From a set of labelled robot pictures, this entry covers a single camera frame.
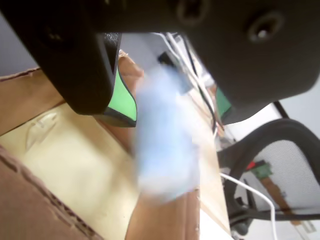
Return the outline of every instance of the green part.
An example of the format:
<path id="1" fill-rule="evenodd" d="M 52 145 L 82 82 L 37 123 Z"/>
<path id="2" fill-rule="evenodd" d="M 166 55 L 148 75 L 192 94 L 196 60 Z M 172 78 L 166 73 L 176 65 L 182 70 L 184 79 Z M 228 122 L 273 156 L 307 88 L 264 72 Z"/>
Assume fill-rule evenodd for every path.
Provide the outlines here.
<path id="1" fill-rule="evenodd" d="M 218 114 L 220 117 L 222 117 L 223 114 L 231 108 L 231 104 L 219 87 L 216 90 L 215 97 L 216 97 L 216 105 L 218 108 Z"/>
<path id="2" fill-rule="evenodd" d="M 113 93 L 108 108 L 127 116 L 133 121 L 137 120 L 137 105 L 135 99 L 123 83 L 118 68 L 116 69 Z"/>
<path id="3" fill-rule="evenodd" d="M 264 165 L 254 167 L 251 169 L 251 172 L 258 178 L 264 179 L 272 175 L 270 164 L 266 163 Z"/>

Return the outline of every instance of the white wall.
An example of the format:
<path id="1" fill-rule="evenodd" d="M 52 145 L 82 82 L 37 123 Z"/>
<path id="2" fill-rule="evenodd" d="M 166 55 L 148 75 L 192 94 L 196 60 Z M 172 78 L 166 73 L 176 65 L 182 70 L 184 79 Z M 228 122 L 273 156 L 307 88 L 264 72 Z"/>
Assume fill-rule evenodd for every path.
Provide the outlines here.
<path id="1" fill-rule="evenodd" d="M 312 220 L 308 222 L 313 225 L 314 231 L 309 233 L 306 232 L 307 237 L 310 240 L 319 240 L 320 239 L 320 220 Z"/>
<path id="2" fill-rule="evenodd" d="M 244 237 L 245 240 L 272 240 L 271 222 L 266 220 L 255 219 L 250 225 L 248 234 Z M 303 240 L 289 221 L 277 221 L 276 233 L 278 240 Z"/>
<path id="3" fill-rule="evenodd" d="M 16 74 L 37 66 L 0 12 L 0 76 Z"/>
<path id="4" fill-rule="evenodd" d="M 159 67 L 158 57 L 167 49 L 162 38 L 150 33 L 123 33 L 120 48 L 146 73 Z"/>
<path id="5" fill-rule="evenodd" d="M 297 120 L 320 138 L 320 80 L 303 94 L 280 100 L 289 118 Z"/>
<path id="6" fill-rule="evenodd" d="M 268 106 L 257 112 L 255 115 L 244 121 L 228 124 L 225 127 L 226 134 L 228 135 L 228 133 L 231 133 L 229 137 L 237 141 L 240 141 L 253 130 L 259 128 L 260 126 L 268 122 L 280 118 L 281 115 L 276 109 L 276 107 L 273 104 L 269 104 Z"/>

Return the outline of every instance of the blurry blue object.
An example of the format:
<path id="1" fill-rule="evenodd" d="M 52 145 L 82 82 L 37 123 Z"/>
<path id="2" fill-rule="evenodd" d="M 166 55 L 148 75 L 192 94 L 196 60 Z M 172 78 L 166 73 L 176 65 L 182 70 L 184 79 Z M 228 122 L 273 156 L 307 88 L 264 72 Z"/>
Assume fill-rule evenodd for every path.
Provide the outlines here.
<path id="1" fill-rule="evenodd" d="M 155 70 L 136 94 L 138 184 L 144 194 L 161 202 L 192 191 L 199 183 L 196 147 L 176 101 L 178 77 L 170 68 Z"/>

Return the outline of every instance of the black chair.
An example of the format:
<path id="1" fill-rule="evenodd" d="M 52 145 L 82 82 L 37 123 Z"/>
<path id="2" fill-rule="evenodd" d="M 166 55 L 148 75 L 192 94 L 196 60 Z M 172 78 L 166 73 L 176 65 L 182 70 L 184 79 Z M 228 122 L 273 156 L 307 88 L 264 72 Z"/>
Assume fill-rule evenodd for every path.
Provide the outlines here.
<path id="1" fill-rule="evenodd" d="M 320 140 L 301 123 L 287 118 L 268 122 L 218 152 L 218 160 L 221 168 L 230 170 L 230 176 L 273 200 L 277 221 L 320 219 Z M 253 174 L 258 167 L 247 170 L 252 162 L 262 166 L 262 175 Z M 231 229 L 245 235 L 252 219 L 270 220 L 270 207 L 240 188 L 224 182 Z"/>

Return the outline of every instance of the wooden surface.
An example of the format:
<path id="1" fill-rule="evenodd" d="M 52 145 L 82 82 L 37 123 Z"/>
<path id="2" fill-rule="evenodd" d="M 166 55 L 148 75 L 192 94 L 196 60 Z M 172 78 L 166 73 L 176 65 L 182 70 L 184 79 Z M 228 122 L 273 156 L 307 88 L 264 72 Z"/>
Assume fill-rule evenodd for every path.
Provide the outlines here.
<path id="1" fill-rule="evenodd" d="M 198 147 L 200 207 L 221 228 L 230 233 L 210 112 L 195 89 L 182 96 L 178 101 L 185 109 L 189 133 L 192 135 L 193 143 Z"/>
<path id="2" fill-rule="evenodd" d="M 40 69 L 0 77 L 0 135 L 62 101 Z"/>
<path id="3" fill-rule="evenodd" d="M 65 103 L 0 136 L 0 145 L 104 239 L 125 239 L 139 197 L 135 164 L 92 116 Z"/>
<path id="4" fill-rule="evenodd" d="M 129 80 L 128 86 L 135 88 L 135 81 L 143 72 L 132 64 L 119 60 L 124 80 Z M 2 120 L 0 126 L 4 123 L 4 129 L 14 128 L 22 119 L 32 118 L 59 102 L 60 96 L 46 81 L 43 83 L 41 80 L 41 84 L 37 85 L 43 86 L 42 90 L 35 91 L 40 99 L 25 95 L 26 99 L 37 99 L 38 103 L 42 103 L 41 98 L 44 99 L 45 104 L 40 111 L 35 111 L 33 104 L 25 105 L 29 107 L 24 109 L 26 113 L 22 116 L 28 117 L 21 118 L 24 111 L 19 112 L 20 109 L 14 107 L 8 116 L 12 116 L 15 124 L 8 127 L 8 121 Z M 130 151 L 132 146 L 128 136 L 133 134 L 133 129 L 130 133 L 125 128 L 108 127 L 110 135 L 93 117 L 77 115 L 66 104 L 1 136 L 0 144 L 21 159 L 49 190 L 106 239 L 124 239 L 126 235 L 126 240 L 198 240 L 199 205 L 229 233 L 210 114 L 194 91 L 177 101 L 189 115 L 186 128 L 198 146 L 199 189 L 165 205 L 148 204 L 142 197 L 138 200 L 134 162 L 114 139 Z M 53 93 L 48 98 L 48 104 L 48 94 L 45 92 Z"/>

